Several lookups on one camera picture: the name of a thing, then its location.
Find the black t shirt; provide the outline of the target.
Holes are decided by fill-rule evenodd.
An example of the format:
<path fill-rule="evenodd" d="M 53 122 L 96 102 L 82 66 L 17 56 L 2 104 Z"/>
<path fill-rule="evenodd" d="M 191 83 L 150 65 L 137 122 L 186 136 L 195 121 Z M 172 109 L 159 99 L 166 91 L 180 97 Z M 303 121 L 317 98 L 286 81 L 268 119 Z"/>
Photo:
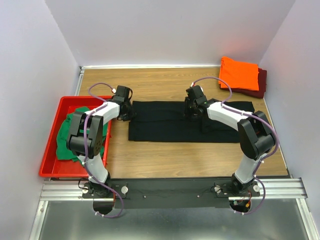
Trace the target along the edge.
<path fill-rule="evenodd" d="M 135 142 L 239 143 L 232 127 L 204 116 L 184 117 L 183 101 L 134 101 L 136 116 L 130 121 L 128 139 Z"/>

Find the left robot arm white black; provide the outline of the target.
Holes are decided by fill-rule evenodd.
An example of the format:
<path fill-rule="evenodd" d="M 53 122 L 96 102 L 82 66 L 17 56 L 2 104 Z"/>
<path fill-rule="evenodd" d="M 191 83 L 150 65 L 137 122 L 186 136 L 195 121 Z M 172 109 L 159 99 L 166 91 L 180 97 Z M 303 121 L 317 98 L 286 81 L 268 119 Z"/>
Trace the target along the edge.
<path fill-rule="evenodd" d="M 110 174 L 100 154 L 103 145 L 103 128 L 113 119 L 130 121 L 136 113 L 131 103 L 133 95 L 131 88 L 122 85 L 114 88 L 103 82 L 93 86 L 97 85 L 109 87 L 113 95 L 105 99 L 91 93 L 92 88 L 89 88 L 89 95 L 102 101 L 102 104 L 86 112 L 74 112 L 66 147 L 80 160 L 88 174 L 88 183 L 82 189 L 84 193 L 104 198 L 109 194 L 114 195 L 115 191 L 108 183 Z"/>

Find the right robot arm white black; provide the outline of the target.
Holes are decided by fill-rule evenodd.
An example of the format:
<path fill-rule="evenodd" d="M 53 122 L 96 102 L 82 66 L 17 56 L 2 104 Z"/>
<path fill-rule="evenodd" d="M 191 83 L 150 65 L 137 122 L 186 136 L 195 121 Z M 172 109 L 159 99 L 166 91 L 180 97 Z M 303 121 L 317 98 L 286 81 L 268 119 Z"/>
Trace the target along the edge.
<path fill-rule="evenodd" d="M 230 191 L 241 196 L 253 184 L 262 160 L 277 146 L 277 137 L 262 111 L 255 113 L 239 110 L 216 99 L 208 100 L 199 85 L 186 90 L 184 114 L 189 119 L 206 117 L 236 130 L 243 157 L 232 174 Z"/>

